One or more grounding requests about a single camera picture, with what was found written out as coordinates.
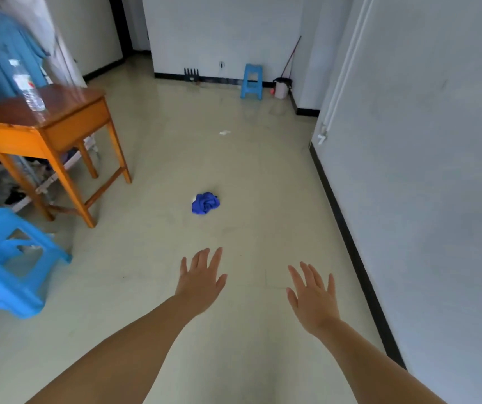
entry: white bucket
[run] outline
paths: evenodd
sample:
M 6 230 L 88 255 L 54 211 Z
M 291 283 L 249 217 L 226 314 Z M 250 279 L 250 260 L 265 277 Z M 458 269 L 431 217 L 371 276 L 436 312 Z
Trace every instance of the white bucket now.
M 277 81 L 277 85 L 275 86 L 275 98 L 284 99 L 286 96 L 288 96 L 288 85 L 284 82 Z

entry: baseboard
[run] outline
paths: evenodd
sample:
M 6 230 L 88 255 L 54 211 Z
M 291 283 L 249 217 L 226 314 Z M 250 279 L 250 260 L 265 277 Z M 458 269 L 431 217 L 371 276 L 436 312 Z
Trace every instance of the baseboard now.
M 165 74 L 163 72 L 155 72 L 155 78 L 157 79 L 173 79 L 176 81 L 184 81 L 185 75 L 182 74 Z M 241 85 L 243 83 L 242 79 L 235 78 L 218 78 L 216 76 L 201 76 L 201 82 L 207 83 L 223 83 L 224 85 Z M 273 82 L 263 82 L 264 88 L 273 88 Z
M 348 250 L 349 257 L 352 260 L 353 268 L 355 273 L 357 274 L 357 279 L 361 284 L 361 288 L 364 292 L 364 296 L 366 298 L 366 302 L 368 303 L 368 307 L 370 308 L 370 313 L 372 313 L 372 318 L 374 323 L 376 324 L 379 337 L 383 342 L 383 347 L 385 347 L 385 352 L 387 356 L 389 356 L 392 360 L 394 360 L 399 366 L 406 368 L 404 360 L 400 354 L 400 350 L 398 349 L 398 345 L 393 337 L 393 333 L 389 328 L 389 324 L 387 323 L 387 319 L 383 314 L 383 310 L 379 301 L 376 296 L 376 292 L 372 287 L 372 283 L 370 282 L 370 278 L 368 278 L 368 274 L 364 268 L 363 261 L 359 256 L 359 252 L 355 243 L 353 242 L 353 238 L 351 233 L 349 232 L 349 228 L 345 223 L 344 216 L 342 215 L 342 211 L 340 210 L 339 203 L 336 201 L 336 197 L 332 192 L 331 185 L 329 184 L 329 180 L 325 175 L 325 171 L 321 166 L 320 160 L 318 159 L 318 154 L 316 153 L 316 149 L 312 143 L 309 146 L 310 154 L 312 156 L 312 160 L 314 161 L 314 165 L 316 166 L 316 170 L 318 170 L 318 175 L 320 176 L 321 183 L 323 184 L 323 189 L 325 190 L 325 194 L 327 195 L 327 199 L 331 204 L 332 213 L 335 216 L 336 223 L 339 226 L 340 233 L 342 234 L 342 239 L 344 240 L 345 247 Z
M 106 72 L 108 72 L 111 69 L 114 69 L 115 67 L 119 67 L 122 63 L 125 62 L 125 58 L 121 58 L 117 61 L 114 61 L 112 63 L 109 63 L 108 65 L 105 65 L 102 68 L 96 69 L 93 72 L 90 72 L 87 75 L 84 75 L 83 78 L 88 83 L 90 80 L 97 78 L 97 76 L 100 76 Z
M 320 111 L 318 109 L 305 109 L 305 108 L 298 108 L 297 103 L 295 103 L 295 99 L 293 99 L 292 91 L 289 93 L 290 101 L 292 103 L 293 111 L 296 115 L 299 116 L 311 116 L 311 117 L 318 117 L 320 115 Z

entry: person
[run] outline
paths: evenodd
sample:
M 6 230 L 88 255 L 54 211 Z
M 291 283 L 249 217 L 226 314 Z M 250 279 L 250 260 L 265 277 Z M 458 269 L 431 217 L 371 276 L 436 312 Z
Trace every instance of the person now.
M 205 312 L 226 285 L 217 279 L 222 248 L 208 264 L 209 248 L 181 261 L 174 296 L 103 340 L 39 391 L 28 404 L 140 404 L 183 328 Z M 338 362 L 359 404 L 444 404 L 420 381 L 340 319 L 335 282 L 301 262 L 305 280 L 288 267 L 295 290 L 287 299 L 305 330 Z

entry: finger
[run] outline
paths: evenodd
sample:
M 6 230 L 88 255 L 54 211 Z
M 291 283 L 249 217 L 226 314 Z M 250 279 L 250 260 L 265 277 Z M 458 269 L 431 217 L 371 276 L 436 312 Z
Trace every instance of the finger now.
M 297 296 L 295 295 L 295 292 L 291 288 L 286 288 L 286 294 L 288 295 L 288 302 L 290 303 L 290 306 L 295 312 L 298 307 Z
M 290 271 L 295 291 L 299 295 L 305 287 L 305 282 L 303 282 L 303 278 L 301 278 L 301 275 L 299 275 L 299 272 L 293 266 L 288 265 L 288 270 Z
M 207 257 L 209 255 L 209 248 L 205 248 L 200 251 L 200 256 L 198 257 L 198 269 L 207 269 Z
M 217 251 L 215 251 L 213 258 L 211 258 L 211 262 L 209 263 L 209 269 L 214 271 L 215 275 L 217 275 L 218 266 L 221 263 L 221 257 L 222 257 L 222 247 L 218 248 Z
M 192 261 L 190 262 L 190 270 L 195 270 L 196 269 L 196 266 L 198 265 L 198 257 L 200 256 L 200 252 L 202 251 L 198 251 L 196 254 L 194 254 L 194 256 L 192 257 Z
M 332 296 L 336 296 L 335 277 L 332 274 L 329 274 L 329 283 L 327 284 L 327 293 Z
M 314 279 L 314 274 L 310 270 L 310 268 L 304 263 L 301 262 L 301 269 L 305 274 L 305 280 L 307 282 L 307 287 L 309 286 L 316 286 L 316 279 Z
M 220 278 L 218 278 L 217 281 L 217 295 L 224 289 L 224 286 L 226 285 L 226 279 L 228 279 L 227 274 L 222 274 Z
M 181 260 L 180 276 L 187 274 L 187 258 L 183 257 Z
M 310 264 L 308 264 L 308 268 L 312 271 L 312 275 L 314 275 L 316 285 L 318 285 L 319 288 L 325 290 L 325 284 L 323 283 L 323 279 L 321 278 L 320 273 Z

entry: stool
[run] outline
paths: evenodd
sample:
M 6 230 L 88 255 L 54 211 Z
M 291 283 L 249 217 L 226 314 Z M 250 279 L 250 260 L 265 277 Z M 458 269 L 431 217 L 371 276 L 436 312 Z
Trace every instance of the stool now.
M 8 239 L 16 229 L 30 239 Z M 28 274 L 18 277 L 5 270 L 3 264 L 8 259 L 22 254 L 19 246 L 31 245 L 42 247 L 43 254 Z M 0 309 L 9 310 L 21 319 L 38 314 L 43 309 L 44 301 L 36 292 L 58 259 L 71 262 L 71 256 L 47 235 L 11 210 L 0 208 Z
M 249 75 L 257 74 L 257 81 L 250 81 Z M 252 65 L 248 63 L 245 66 L 245 76 L 243 78 L 243 85 L 241 86 L 241 98 L 244 99 L 247 93 L 258 94 L 258 99 L 261 100 L 261 95 L 264 90 L 264 74 L 261 65 Z
M 127 163 L 119 144 L 118 135 L 106 104 L 105 93 L 98 89 L 67 87 L 52 84 L 38 89 L 46 110 L 33 112 L 22 96 L 0 102 L 0 162 L 30 196 L 37 209 L 52 221 L 51 211 L 80 215 L 90 228 L 96 225 L 89 208 L 123 174 L 131 183 Z M 78 189 L 69 177 L 60 155 L 76 147 L 91 177 L 97 178 L 84 139 L 97 129 L 107 126 L 120 167 L 87 201 L 83 201 Z M 46 205 L 35 188 L 15 166 L 9 155 L 22 155 L 47 159 L 52 169 L 75 205 L 75 208 Z

